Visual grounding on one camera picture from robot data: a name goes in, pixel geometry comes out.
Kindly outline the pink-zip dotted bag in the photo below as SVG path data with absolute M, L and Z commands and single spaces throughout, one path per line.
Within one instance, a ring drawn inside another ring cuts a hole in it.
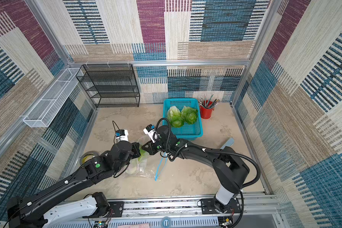
M 139 150 L 141 156 L 132 159 L 128 169 L 125 172 L 126 178 L 130 177 L 142 177 L 142 178 L 155 178 L 156 167 L 151 161 L 149 153 L 142 149 L 142 146 L 150 141 L 149 136 L 145 135 L 138 139 Z

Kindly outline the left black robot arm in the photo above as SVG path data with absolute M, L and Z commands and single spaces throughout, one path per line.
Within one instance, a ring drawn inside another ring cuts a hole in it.
M 110 205 L 102 192 L 64 204 L 75 193 L 107 178 L 119 177 L 132 159 L 141 155 L 139 143 L 120 141 L 111 150 L 95 156 L 54 185 L 29 197 L 13 197 L 7 203 L 10 228 L 52 228 L 79 217 L 98 218 L 110 214 Z

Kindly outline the chinese cabbage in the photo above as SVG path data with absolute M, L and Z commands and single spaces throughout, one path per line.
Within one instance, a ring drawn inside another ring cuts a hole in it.
M 167 119 L 174 128 L 180 128 L 184 125 L 184 119 L 181 111 L 176 106 L 171 106 L 167 112 Z
M 181 110 L 181 116 L 188 124 L 195 124 L 198 119 L 198 110 L 189 106 L 184 106 Z

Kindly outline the blue-zip clear bag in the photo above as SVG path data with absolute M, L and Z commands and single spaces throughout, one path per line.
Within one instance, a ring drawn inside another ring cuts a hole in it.
M 160 179 L 160 176 L 162 174 L 162 171 L 165 165 L 168 162 L 168 159 L 162 156 L 156 155 L 156 156 L 151 156 L 151 161 L 155 164 L 155 167 L 156 167 L 155 178 L 154 179 L 152 178 L 152 180 L 158 181 Z

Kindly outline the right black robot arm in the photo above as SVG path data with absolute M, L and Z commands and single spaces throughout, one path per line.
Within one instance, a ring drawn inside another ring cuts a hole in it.
M 169 123 L 150 124 L 143 131 L 150 140 L 142 149 L 150 155 L 164 153 L 170 162 L 177 158 L 190 159 L 213 168 L 220 188 L 213 198 L 210 209 L 217 213 L 230 210 L 235 198 L 242 195 L 242 190 L 260 179 L 261 170 L 258 164 L 250 157 L 235 152 L 231 147 L 212 149 L 177 138 L 172 133 Z

